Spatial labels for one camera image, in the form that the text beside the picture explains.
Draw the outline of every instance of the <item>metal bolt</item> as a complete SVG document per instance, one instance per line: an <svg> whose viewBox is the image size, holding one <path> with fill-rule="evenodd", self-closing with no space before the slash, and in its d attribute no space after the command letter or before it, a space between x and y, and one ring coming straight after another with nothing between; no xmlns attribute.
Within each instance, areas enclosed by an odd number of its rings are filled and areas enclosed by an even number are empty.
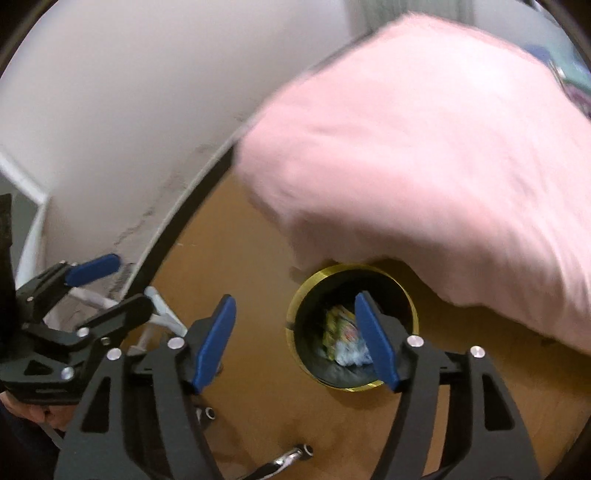
<svg viewBox="0 0 591 480"><path fill-rule="evenodd" d="M112 348L107 352L107 358L109 360L119 360L123 355L123 352L119 348Z"/></svg>
<svg viewBox="0 0 591 480"><path fill-rule="evenodd" d="M478 345L475 345L472 348L470 348L470 353L475 358L483 358L486 355L486 352L484 351L484 349Z"/></svg>
<svg viewBox="0 0 591 480"><path fill-rule="evenodd" d="M407 343L412 347L419 348L420 346L425 345L425 340L418 335L411 335L407 338Z"/></svg>
<svg viewBox="0 0 591 480"><path fill-rule="evenodd" d="M213 408L211 408L211 407L206 407L205 408L205 415L207 415L207 418L209 420L215 420L216 419L216 413L213 411Z"/></svg>
<svg viewBox="0 0 591 480"><path fill-rule="evenodd" d="M174 337L168 341L168 348L172 350L178 350L179 348L184 347L184 340L181 337Z"/></svg>
<svg viewBox="0 0 591 480"><path fill-rule="evenodd" d="M90 333L90 329L88 327L82 327L82 328L78 329L78 331L76 332L76 335L79 336L80 338L84 338L84 337L88 337L89 333Z"/></svg>
<svg viewBox="0 0 591 480"><path fill-rule="evenodd" d="M72 367L65 367L64 369L62 369L60 377L62 380L71 380L72 378L74 378L74 369Z"/></svg>

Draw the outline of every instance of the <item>trash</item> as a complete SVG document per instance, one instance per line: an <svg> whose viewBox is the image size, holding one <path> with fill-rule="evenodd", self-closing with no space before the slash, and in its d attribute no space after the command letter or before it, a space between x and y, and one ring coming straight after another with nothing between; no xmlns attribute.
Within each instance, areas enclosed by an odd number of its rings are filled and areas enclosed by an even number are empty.
<svg viewBox="0 0 591 480"><path fill-rule="evenodd" d="M373 363L355 323L355 315L342 305L332 307L326 312L323 345L326 358L342 367L361 367Z"/></svg>

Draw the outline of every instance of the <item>pink pillow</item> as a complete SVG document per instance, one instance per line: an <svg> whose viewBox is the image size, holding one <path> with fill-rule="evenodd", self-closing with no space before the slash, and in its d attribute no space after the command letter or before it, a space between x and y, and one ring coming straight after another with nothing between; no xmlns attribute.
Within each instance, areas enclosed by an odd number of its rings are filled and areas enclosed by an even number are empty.
<svg viewBox="0 0 591 480"><path fill-rule="evenodd" d="M407 16L275 95L236 166L301 268L398 258L591 353L591 124L516 46Z"/></svg>

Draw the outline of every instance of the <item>human hand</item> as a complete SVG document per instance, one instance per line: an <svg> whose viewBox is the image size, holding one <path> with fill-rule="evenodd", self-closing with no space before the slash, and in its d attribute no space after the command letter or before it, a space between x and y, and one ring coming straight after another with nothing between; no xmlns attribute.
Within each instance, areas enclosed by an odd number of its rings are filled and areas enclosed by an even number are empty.
<svg viewBox="0 0 591 480"><path fill-rule="evenodd" d="M75 405L39 406L19 402L9 392L0 394L0 401L16 417L31 420L34 423L47 423L57 430L65 431L74 416Z"/></svg>

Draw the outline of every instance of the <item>trash can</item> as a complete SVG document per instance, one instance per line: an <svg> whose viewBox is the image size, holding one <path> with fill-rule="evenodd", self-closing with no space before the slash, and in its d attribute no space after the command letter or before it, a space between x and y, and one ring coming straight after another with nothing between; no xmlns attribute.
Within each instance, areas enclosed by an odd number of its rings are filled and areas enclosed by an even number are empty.
<svg viewBox="0 0 591 480"><path fill-rule="evenodd" d="M334 265L308 278L287 313L288 345L298 364L319 383L357 392L379 387L373 365L342 367L327 358L323 336L326 314L336 305L354 313L355 297L368 291L382 312L396 317L408 334L418 334L418 316L408 293L386 272L369 265Z"/></svg>

